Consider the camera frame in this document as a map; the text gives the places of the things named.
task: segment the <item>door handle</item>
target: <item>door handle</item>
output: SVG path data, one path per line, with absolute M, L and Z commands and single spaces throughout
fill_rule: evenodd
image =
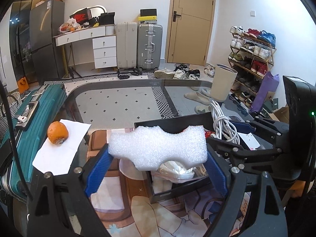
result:
M 155 51 L 155 44 L 153 42 L 150 42 L 150 44 L 153 46 L 153 49 L 149 53 L 153 53 Z
M 181 17 L 182 15 L 177 14 L 177 11 L 173 12 L 173 22 L 176 22 L 176 17 Z

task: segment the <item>orange fruit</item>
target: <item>orange fruit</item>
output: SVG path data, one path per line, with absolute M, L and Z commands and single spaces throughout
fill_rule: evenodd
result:
M 47 129 L 47 137 L 53 144 L 62 144 L 68 135 L 66 126 L 59 121 L 51 123 Z

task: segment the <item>teal suitcase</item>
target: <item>teal suitcase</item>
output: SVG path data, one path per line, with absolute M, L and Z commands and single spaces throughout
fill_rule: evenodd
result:
M 19 154 L 20 164 L 22 167 L 25 181 L 30 183 L 33 171 L 32 162 L 37 151 L 40 149 L 47 137 L 47 128 L 56 117 L 59 109 L 66 99 L 64 85 L 47 85 L 42 86 L 39 90 L 33 91 L 23 101 L 17 114 L 21 115 L 25 112 L 26 106 L 29 104 L 37 104 L 34 115 L 30 120 L 27 128 L 19 127 L 18 120 L 13 118 L 13 125 L 17 130 L 16 144 Z M 2 141 L 1 147 L 9 138 L 7 131 Z M 7 169 L 1 176 L 1 187 L 8 194 L 25 202 L 26 195 L 20 187 L 20 177 L 16 168 L 14 159 L 8 164 Z

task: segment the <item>wooden door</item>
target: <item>wooden door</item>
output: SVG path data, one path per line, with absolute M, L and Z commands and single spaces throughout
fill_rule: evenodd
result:
M 167 62 L 204 65 L 213 0 L 174 0 Z

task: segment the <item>orange bag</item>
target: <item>orange bag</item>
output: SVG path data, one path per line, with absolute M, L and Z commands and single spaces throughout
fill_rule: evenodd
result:
M 21 78 L 19 81 L 17 81 L 19 93 L 23 93 L 25 90 L 28 90 L 28 83 L 26 81 L 26 77 Z

